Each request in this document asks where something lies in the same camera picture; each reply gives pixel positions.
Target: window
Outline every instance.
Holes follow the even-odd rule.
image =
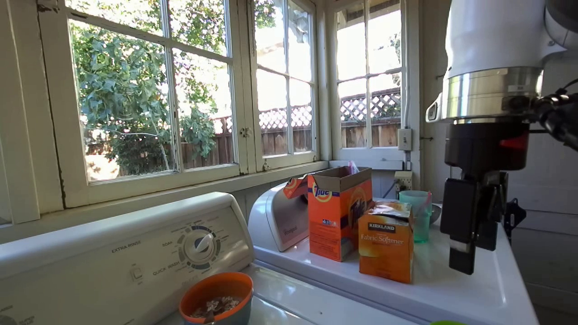
[[[65,0],[40,12],[65,203],[311,162],[313,12],[302,0]]]
[[[287,156],[311,160],[316,137],[313,7],[298,0],[257,0],[255,16],[264,164],[291,162]]]
[[[405,122],[405,14],[399,0],[338,1],[333,14],[334,106],[342,158],[374,156],[398,169],[398,127]]]

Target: tree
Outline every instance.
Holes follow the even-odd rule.
[[[206,48],[226,52],[226,12],[224,5],[213,0],[172,1],[174,37]],[[157,0],[147,0],[147,10],[136,10],[125,1],[80,3],[80,8],[116,12],[127,21],[136,21],[148,32],[161,30],[161,7]],[[257,3],[257,23],[271,23],[275,7],[269,1]],[[78,100],[85,117],[87,133],[101,133],[110,142],[109,156],[116,156],[123,173],[150,173],[170,169],[172,120],[166,95],[166,48],[123,35],[107,28],[85,23],[71,23]],[[186,57],[186,52],[174,50],[175,70],[184,75],[177,79],[179,93],[179,137],[195,147],[201,156],[215,149],[212,111],[217,109],[215,86],[201,81],[204,64]]]

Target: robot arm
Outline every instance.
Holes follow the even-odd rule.
[[[544,57],[578,48],[578,1],[454,0],[446,30],[448,70],[426,120],[452,120],[441,230],[452,238],[450,267],[473,272],[475,247],[495,247],[506,203],[504,169],[526,165],[529,122],[538,120],[578,149],[578,93],[540,97]]]

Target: box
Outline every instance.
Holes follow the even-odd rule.
[[[414,239],[408,216],[405,203],[390,202],[376,203],[360,218],[360,272],[414,281]]]
[[[358,220],[372,200],[371,167],[307,174],[309,250],[343,259],[358,248]]]

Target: dial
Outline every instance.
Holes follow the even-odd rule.
[[[221,250],[221,239],[204,225],[192,225],[181,241],[181,259],[195,268],[208,268]]]

